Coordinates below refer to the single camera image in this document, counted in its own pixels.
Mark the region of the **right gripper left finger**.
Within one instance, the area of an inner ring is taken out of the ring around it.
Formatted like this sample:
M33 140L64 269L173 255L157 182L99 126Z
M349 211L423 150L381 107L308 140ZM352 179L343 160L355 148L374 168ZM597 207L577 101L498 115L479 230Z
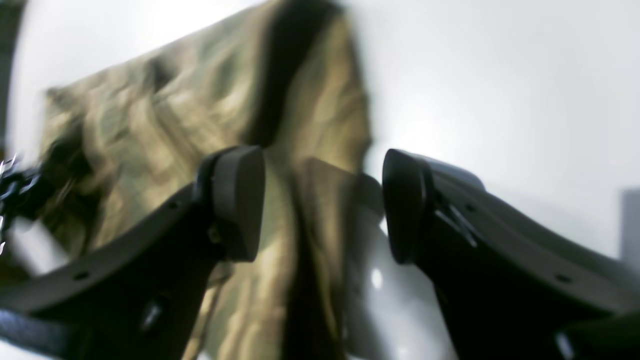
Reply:
M205 158L106 246L1 290L1 340L54 360L180 360L221 261L249 263L265 202L260 146Z

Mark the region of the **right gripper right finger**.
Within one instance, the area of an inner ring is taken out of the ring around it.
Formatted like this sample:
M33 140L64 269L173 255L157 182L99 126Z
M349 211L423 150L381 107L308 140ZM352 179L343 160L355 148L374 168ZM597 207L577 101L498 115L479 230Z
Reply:
M432 282L460 360L637 360L639 276L545 228L474 174L387 150L394 260Z

